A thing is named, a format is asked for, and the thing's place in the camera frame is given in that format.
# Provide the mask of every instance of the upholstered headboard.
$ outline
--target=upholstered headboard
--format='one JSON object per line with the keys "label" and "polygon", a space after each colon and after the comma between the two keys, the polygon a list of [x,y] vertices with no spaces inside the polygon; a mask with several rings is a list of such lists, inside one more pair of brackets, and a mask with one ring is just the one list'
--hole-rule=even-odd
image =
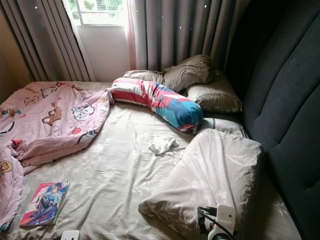
{"label": "upholstered headboard", "polygon": [[252,0],[226,74],[303,239],[320,236],[320,0]]}

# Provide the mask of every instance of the magazine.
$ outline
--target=magazine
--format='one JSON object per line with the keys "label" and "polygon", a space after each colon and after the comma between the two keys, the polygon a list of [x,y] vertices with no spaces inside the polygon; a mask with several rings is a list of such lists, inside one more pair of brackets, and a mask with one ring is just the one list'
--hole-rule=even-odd
{"label": "magazine", "polygon": [[40,184],[25,211],[20,226],[54,225],[68,187],[68,181]]}

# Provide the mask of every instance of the sheer curtain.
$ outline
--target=sheer curtain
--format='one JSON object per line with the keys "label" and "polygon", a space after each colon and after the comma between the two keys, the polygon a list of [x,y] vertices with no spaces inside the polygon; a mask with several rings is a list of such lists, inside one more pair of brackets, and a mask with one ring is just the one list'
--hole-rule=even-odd
{"label": "sheer curtain", "polygon": [[0,2],[35,81],[95,80],[63,0]]}
{"label": "sheer curtain", "polygon": [[127,8],[132,69],[161,71],[197,54],[225,68],[236,0],[127,0]]}

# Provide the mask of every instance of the window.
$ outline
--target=window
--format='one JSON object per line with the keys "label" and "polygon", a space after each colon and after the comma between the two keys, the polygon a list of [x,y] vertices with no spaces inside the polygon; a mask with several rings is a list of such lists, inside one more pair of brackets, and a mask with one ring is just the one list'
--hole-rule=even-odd
{"label": "window", "polygon": [[77,26],[124,25],[124,0],[64,0]]}

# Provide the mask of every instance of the pink blanket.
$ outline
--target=pink blanket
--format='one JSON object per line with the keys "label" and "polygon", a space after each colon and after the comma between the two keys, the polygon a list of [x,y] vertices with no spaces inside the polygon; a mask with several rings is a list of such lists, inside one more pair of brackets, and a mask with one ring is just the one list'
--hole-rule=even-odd
{"label": "pink blanket", "polygon": [[111,101],[109,89],[33,82],[0,105],[0,232],[17,212],[23,174],[87,147]]}

